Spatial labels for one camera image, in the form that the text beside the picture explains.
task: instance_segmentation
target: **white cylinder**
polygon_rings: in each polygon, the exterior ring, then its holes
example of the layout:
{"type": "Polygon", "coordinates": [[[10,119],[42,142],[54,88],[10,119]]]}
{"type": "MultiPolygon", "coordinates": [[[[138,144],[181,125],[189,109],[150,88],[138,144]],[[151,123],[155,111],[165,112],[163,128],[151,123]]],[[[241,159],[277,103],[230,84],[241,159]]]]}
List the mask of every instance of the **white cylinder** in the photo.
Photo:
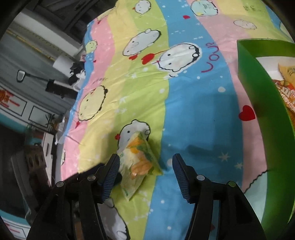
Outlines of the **white cylinder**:
{"type": "Polygon", "coordinates": [[[53,64],[53,67],[66,75],[68,78],[71,76],[71,66],[74,61],[64,55],[60,55],[53,64]]]}

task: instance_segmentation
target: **bedsheet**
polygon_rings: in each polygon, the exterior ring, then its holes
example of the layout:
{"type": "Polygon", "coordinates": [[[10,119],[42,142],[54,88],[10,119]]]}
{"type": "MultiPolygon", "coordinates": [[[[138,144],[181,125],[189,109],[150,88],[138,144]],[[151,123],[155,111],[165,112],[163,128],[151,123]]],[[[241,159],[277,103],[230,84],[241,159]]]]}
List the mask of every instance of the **bedsheet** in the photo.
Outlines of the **bedsheet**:
{"type": "Polygon", "coordinates": [[[174,153],[198,174],[233,180],[243,191],[263,176],[259,191],[247,191],[258,198],[261,220],[267,166],[237,76],[236,41],[243,38],[291,41],[260,0],[118,0],[88,24],[86,80],[64,134],[62,179],[105,163],[138,130],[164,172],[147,176],[129,202],[113,189],[121,217],[111,227],[114,239],[184,239],[194,206],[181,196],[174,153]]]}

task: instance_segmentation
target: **white dot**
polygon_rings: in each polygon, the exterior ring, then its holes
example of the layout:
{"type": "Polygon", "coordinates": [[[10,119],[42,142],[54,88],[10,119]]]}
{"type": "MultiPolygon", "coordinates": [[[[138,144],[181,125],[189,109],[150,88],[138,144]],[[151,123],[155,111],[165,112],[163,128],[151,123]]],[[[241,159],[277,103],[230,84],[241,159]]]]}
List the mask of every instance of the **white dot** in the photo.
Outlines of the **white dot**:
{"type": "Polygon", "coordinates": [[[170,159],[167,160],[167,165],[168,166],[172,166],[172,158],[170,158],[170,159]]]}
{"type": "Polygon", "coordinates": [[[224,92],[225,92],[225,88],[224,88],[224,87],[219,87],[219,88],[218,88],[218,91],[219,91],[220,93],[224,93],[224,92]]]}

